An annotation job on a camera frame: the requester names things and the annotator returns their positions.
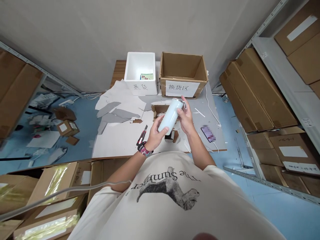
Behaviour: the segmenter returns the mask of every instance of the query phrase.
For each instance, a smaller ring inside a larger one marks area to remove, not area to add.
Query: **white styrofoam box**
[[[153,79],[140,80],[141,74],[153,73]],[[157,95],[156,59],[154,53],[128,52],[124,81],[133,95]]]

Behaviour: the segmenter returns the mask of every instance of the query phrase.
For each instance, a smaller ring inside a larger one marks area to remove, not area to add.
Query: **light blue bottle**
[[[169,128],[169,131],[166,133],[166,135],[170,135],[171,131],[173,129],[173,126],[178,118],[177,109],[182,109],[183,105],[185,105],[185,108],[187,109],[187,104],[185,101],[182,101],[177,98],[173,98],[169,108],[164,115],[162,122],[160,123],[160,126],[158,128],[158,131],[161,132],[165,127]]]

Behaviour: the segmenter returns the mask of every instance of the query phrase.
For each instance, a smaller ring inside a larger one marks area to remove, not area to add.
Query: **white sticker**
[[[90,178],[91,178],[91,171],[83,171],[80,184],[81,185],[90,184]]]
[[[48,232],[43,231],[43,230],[44,229],[53,229],[55,226],[63,226],[63,225],[65,225],[65,222],[66,222],[66,217],[62,217],[62,218],[53,220],[51,222],[41,224],[41,225],[36,226],[34,228],[30,228],[24,232],[23,236],[25,237],[25,239],[29,239],[32,236],[34,236],[35,232],[41,231],[42,232],[41,240],[47,240],[47,239],[55,237],[61,233],[66,232],[67,228],[62,228],[61,230],[58,230],[58,231],[48,231]]]
[[[73,129],[78,129],[77,126],[76,126],[74,123],[70,123],[70,126],[71,126]]]
[[[53,204],[53,205],[49,205],[48,207],[43,209],[41,211],[41,213],[39,213],[39,215],[36,216],[36,218],[43,217],[43,216],[46,216],[48,214],[55,213],[55,212],[67,209],[69,207],[72,207],[72,205],[74,204],[76,199],[77,198],[75,197],[75,198],[71,198],[71,199],[68,199],[68,200],[63,201],[63,202],[59,202],[59,203],[56,203],[56,204]]]
[[[309,118],[302,119],[302,123],[305,127],[313,127],[313,123]]]
[[[301,146],[279,147],[285,157],[308,157]]]
[[[166,80],[166,96],[193,97],[200,83]]]
[[[287,38],[289,39],[289,41],[293,41],[296,37],[298,37],[301,33],[303,33],[304,30],[306,30],[308,27],[311,26],[311,24],[313,24],[315,21],[317,20],[317,18],[313,15],[310,15],[309,17],[307,17],[306,20],[304,20],[302,23],[300,23],[300,25],[298,27],[296,27],[288,36]]]
[[[282,162],[282,163],[287,170],[320,175],[320,170],[315,164],[294,163],[294,162]]]
[[[68,129],[66,124],[61,124],[59,127],[60,127],[61,132],[64,132],[65,130]]]

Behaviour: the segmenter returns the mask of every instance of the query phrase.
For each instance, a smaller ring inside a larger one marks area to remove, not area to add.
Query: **hand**
[[[150,129],[150,133],[149,133],[149,137],[148,140],[146,142],[146,144],[144,145],[144,147],[149,151],[153,151],[156,149],[156,147],[159,146],[161,140],[163,139],[164,135],[166,135],[166,133],[168,132],[169,128],[165,127],[161,132],[158,132],[158,127],[160,125],[160,120],[164,117],[164,115],[158,117],[151,129]]]
[[[196,129],[194,128],[193,121],[192,121],[192,113],[190,109],[190,105],[186,98],[184,96],[181,96],[182,100],[186,102],[187,104],[187,109],[182,107],[183,110],[180,108],[177,109],[177,113],[179,115],[179,121],[181,125],[182,131],[184,131],[185,134],[190,134],[191,132],[195,131]]]

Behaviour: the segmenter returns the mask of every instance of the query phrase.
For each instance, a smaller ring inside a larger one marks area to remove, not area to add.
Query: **smartphone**
[[[202,132],[206,136],[209,142],[213,142],[216,140],[215,136],[212,134],[210,128],[208,126],[201,127]]]

